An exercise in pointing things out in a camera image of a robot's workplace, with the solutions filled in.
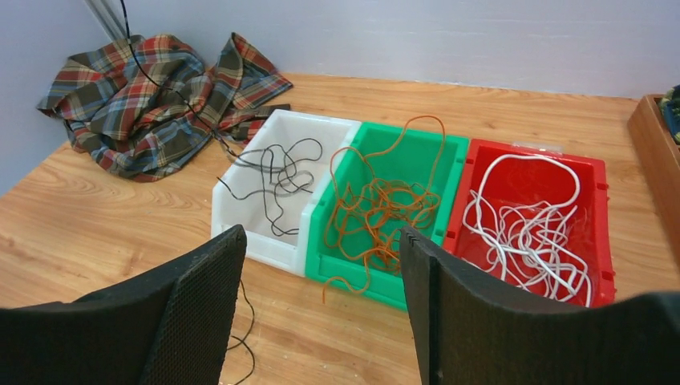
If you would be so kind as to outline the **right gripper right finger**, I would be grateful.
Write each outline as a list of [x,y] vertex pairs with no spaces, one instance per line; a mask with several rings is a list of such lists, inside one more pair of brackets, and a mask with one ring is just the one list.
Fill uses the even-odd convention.
[[587,308],[529,293],[406,226],[402,276],[424,384],[676,384],[679,295]]

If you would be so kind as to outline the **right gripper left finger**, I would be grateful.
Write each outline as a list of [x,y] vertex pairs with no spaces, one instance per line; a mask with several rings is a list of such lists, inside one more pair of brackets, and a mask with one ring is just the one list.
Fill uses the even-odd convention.
[[234,225],[73,302],[2,309],[2,383],[218,383],[246,246]]

